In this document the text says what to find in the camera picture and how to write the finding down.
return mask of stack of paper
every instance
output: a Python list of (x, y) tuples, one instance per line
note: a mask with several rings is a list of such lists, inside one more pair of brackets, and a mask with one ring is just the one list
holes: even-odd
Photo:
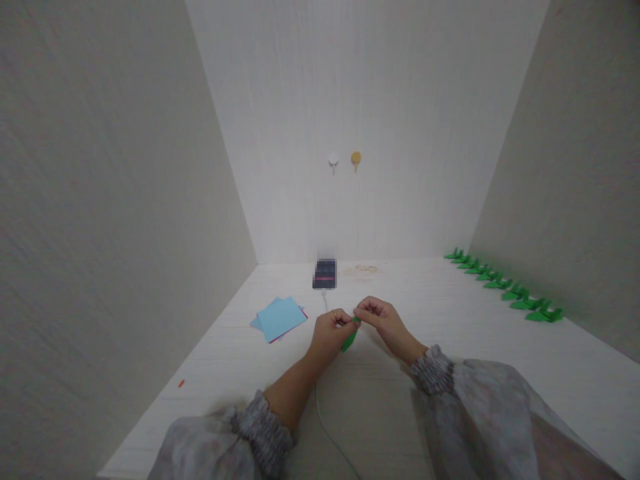
[(282, 337), (289, 330), (297, 327), (307, 319), (307, 314), (292, 297), (276, 298), (267, 308), (258, 312), (250, 325), (265, 335), (268, 343)]

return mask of white cable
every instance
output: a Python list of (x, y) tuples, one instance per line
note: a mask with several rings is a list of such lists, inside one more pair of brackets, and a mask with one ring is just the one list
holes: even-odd
[[(329, 311), (329, 307), (327, 306), (327, 291), (325, 289), (322, 290), (322, 298), (325, 301), (325, 311)], [(351, 460), (349, 460), (349, 457), (347, 456), (347, 454), (342, 450), (342, 448), (340, 448), (340, 445), (338, 445), (336, 443), (336, 441), (333, 439), (333, 437), (331, 436), (331, 434), (328, 432), (327, 428), (325, 427), (325, 423), (322, 420), (322, 414), (320, 413), (320, 400), (319, 400), (319, 394), (318, 394), (318, 382), (315, 383), (315, 411), (318, 414), (318, 420), (320, 421), (320, 426), (322, 427), (322, 430), (324, 430), (324, 432), (328, 436), (329, 440), (331, 440), (331, 443), (333, 444), (333, 446), (338, 450), (338, 452), (340, 452), (340, 455), (342, 455), (342, 458), (344, 458), (344, 460), (347, 461), (347, 463), (351, 467), (351, 470), (353, 470), (353, 474), (355, 475), (355, 477), (358, 480), (360, 480), (362, 477), (360, 476), (360, 474), (358, 474), (358, 470), (355, 469), (355, 467), (351, 463)]]
[(322, 299), (325, 301), (325, 312), (328, 312), (329, 307), (327, 306), (327, 289), (322, 289)]

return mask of sleeve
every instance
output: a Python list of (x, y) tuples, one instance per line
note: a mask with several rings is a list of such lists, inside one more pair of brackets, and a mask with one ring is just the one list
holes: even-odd
[(621, 478), (513, 367), (454, 364), (434, 345), (411, 372), (439, 480)]
[(174, 421), (149, 480), (278, 478), (293, 446), (289, 430), (258, 391), (242, 412), (227, 407)]

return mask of white table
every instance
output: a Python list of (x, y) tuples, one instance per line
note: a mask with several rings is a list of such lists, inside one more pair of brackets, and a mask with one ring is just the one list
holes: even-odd
[[(423, 343), (439, 343), (450, 357), (512, 364), (604, 460), (626, 478), (640, 476), (640, 365), (566, 319), (524, 320), (500, 292), (444, 259), (339, 262), (338, 270), (337, 289), (327, 292), (330, 309), (348, 310), (375, 295), (392, 302)], [(172, 421), (246, 405), (298, 360), (324, 310), (312, 274), (312, 264), (258, 266), (99, 476), (146, 477)], [(249, 322), (275, 297), (289, 295), (309, 320), (267, 344)], [(328, 430), (364, 478), (429, 478), (415, 388), (375, 330), (363, 325), (319, 392)], [(319, 426), (313, 395), (297, 436), (288, 476), (352, 477)]]

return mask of person's left hand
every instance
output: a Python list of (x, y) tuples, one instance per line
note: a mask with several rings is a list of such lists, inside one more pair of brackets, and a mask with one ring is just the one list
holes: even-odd
[(351, 317), (342, 309), (323, 313), (315, 321), (307, 356), (324, 367), (329, 366), (340, 353), (342, 344), (360, 328), (360, 324), (359, 321), (351, 321)]

